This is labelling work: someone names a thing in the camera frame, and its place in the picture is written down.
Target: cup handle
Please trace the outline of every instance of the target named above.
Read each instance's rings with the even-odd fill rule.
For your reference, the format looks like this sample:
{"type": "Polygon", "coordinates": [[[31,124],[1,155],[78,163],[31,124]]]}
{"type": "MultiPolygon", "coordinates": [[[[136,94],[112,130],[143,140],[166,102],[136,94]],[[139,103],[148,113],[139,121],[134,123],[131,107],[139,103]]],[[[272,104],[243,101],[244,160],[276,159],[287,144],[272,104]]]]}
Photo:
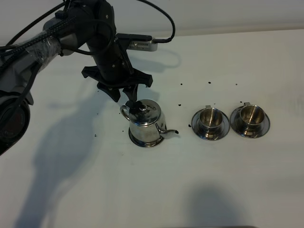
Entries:
{"type": "Polygon", "coordinates": [[[125,111],[129,111],[129,108],[125,105],[121,106],[120,107],[120,112],[121,114],[128,120],[130,121],[130,118],[129,118],[129,114],[127,114],[125,111]]]}

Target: silver connector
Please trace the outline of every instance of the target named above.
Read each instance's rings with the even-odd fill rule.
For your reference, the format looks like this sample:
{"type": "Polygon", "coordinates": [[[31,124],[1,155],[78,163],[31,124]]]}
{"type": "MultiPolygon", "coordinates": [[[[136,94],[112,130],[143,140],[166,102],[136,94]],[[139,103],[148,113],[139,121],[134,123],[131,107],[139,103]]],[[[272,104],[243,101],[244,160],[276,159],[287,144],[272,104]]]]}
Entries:
{"type": "Polygon", "coordinates": [[[137,51],[156,51],[158,44],[150,41],[132,41],[128,47],[129,50],[137,51]]]}

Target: white wall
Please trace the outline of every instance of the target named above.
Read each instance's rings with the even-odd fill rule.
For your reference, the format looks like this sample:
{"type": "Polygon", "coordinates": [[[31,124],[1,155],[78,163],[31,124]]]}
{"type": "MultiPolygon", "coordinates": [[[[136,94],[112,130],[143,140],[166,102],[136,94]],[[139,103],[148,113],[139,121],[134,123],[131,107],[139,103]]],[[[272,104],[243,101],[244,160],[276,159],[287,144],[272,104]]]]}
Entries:
{"type": "MultiPolygon", "coordinates": [[[[61,0],[1,0],[3,43],[61,0]]],[[[169,21],[136,0],[109,0],[118,32],[167,35],[169,21]]],[[[175,20],[178,35],[304,28],[304,0],[152,0],[175,20]]],[[[42,24],[26,36],[38,33],[42,24]]]]}

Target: teapot lid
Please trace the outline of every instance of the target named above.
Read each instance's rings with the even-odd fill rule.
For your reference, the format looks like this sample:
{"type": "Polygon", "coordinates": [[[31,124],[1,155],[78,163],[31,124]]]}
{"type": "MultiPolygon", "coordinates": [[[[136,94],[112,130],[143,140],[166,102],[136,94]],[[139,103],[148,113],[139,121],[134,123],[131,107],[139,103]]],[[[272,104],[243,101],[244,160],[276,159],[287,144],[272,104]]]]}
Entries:
{"type": "Polygon", "coordinates": [[[155,123],[161,116],[160,106],[152,100],[140,100],[130,108],[130,121],[137,126],[148,126],[155,123]]]}

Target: stainless steel teapot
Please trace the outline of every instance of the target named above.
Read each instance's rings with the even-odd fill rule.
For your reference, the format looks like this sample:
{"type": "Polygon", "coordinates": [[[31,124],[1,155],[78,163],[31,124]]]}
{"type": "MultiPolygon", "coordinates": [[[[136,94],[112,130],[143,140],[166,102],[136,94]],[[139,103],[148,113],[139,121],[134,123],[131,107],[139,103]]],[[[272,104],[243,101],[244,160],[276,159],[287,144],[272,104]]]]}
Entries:
{"type": "Polygon", "coordinates": [[[160,106],[152,100],[140,100],[129,108],[120,108],[121,114],[130,121],[129,136],[133,143],[141,147],[153,147],[165,138],[176,135],[176,130],[167,130],[165,117],[160,106]]]}

